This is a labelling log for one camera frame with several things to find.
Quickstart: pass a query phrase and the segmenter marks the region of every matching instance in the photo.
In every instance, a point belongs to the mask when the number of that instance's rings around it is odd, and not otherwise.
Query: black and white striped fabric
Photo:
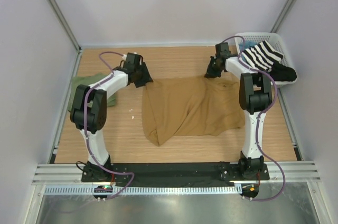
[[[276,51],[267,41],[263,41],[245,49],[242,56],[251,67],[269,72],[273,64],[282,60],[284,55]]]

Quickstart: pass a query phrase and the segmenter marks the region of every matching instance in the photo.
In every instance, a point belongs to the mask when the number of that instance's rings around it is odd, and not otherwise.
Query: light wood surface
[[[126,54],[137,52],[154,79],[178,78],[205,74],[214,46],[86,49],[80,63],[79,76],[98,72],[109,73],[98,59],[102,51],[113,50]],[[118,66],[120,56],[106,54],[104,58],[112,66]],[[230,73],[223,77],[234,79]],[[243,147],[245,130],[231,129],[219,136],[173,137],[158,147],[146,139],[142,128],[142,88],[130,85],[117,94],[117,105],[107,109],[104,126],[106,148],[112,162],[218,162],[237,161]],[[277,101],[268,112],[264,123],[263,148],[278,161],[296,160],[283,112]],[[85,142],[69,114],[65,120],[56,163],[87,161]]]

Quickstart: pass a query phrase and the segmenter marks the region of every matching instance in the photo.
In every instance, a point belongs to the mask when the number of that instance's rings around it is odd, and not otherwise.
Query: gray floor
[[[262,184],[258,197],[270,197],[279,188]],[[44,196],[37,223],[319,223],[306,183],[289,183],[281,196],[268,202],[250,202],[236,194],[128,196],[88,203],[92,200],[91,195]]]

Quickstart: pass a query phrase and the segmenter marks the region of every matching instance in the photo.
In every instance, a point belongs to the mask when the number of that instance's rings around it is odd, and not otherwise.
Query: plastic basket
[[[262,41],[267,41],[271,46],[278,52],[284,55],[283,59],[281,60],[281,64],[287,67],[293,67],[290,61],[289,53],[286,50],[284,42],[282,41],[280,35],[276,33],[268,33],[268,32],[244,32],[238,33],[236,35],[241,35],[244,37],[246,41],[252,41],[256,43],[260,43]],[[237,52],[239,53],[239,46],[238,44],[242,43],[243,40],[241,38],[235,38]]]

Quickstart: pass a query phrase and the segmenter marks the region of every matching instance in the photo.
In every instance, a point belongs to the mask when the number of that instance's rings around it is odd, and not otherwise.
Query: wooden tabletop
[[[109,73],[99,60],[98,54],[111,50],[126,54],[137,52],[144,57],[149,72],[154,79],[181,78],[205,74],[214,46],[160,47],[160,48],[118,48],[85,49],[79,67],[79,76],[90,76],[98,72]],[[105,54],[104,58],[112,66],[120,63],[120,56]],[[230,73],[222,77],[236,80]],[[243,147],[245,130],[231,129],[219,136],[173,137],[158,147],[146,139],[142,128],[142,88],[130,85],[117,93],[117,105],[107,108],[104,137],[111,161],[132,162],[219,162],[237,161]],[[296,160],[283,112],[277,101],[267,113],[263,149],[278,161]],[[87,161],[85,142],[67,114],[56,163]]]

